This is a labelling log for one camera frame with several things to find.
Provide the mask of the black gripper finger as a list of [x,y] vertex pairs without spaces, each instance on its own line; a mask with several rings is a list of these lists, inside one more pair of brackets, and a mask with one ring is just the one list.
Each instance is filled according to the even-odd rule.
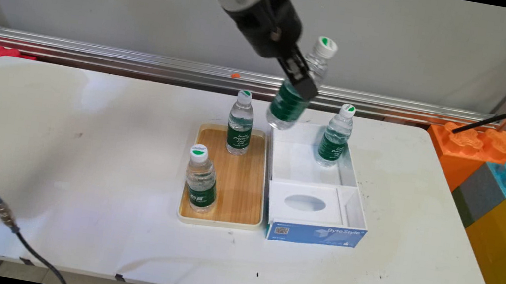
[[303,55],[290,53],[289,56],[283,58],[282,69],[288,81],[303,100],[307,102],[318,96],[318,87]]
[[314,75],[315,71],[315,58],[312,54],[305,54],[303,51],[296,47],[295,59],[294,59],[295,73],[304,72],[309,75]]

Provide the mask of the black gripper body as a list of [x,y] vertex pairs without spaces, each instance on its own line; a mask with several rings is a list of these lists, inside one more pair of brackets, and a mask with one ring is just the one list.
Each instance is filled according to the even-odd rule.
[[290,62],[300,56],[303,28],[291,0],[228,0],[225,10],[260,57]]

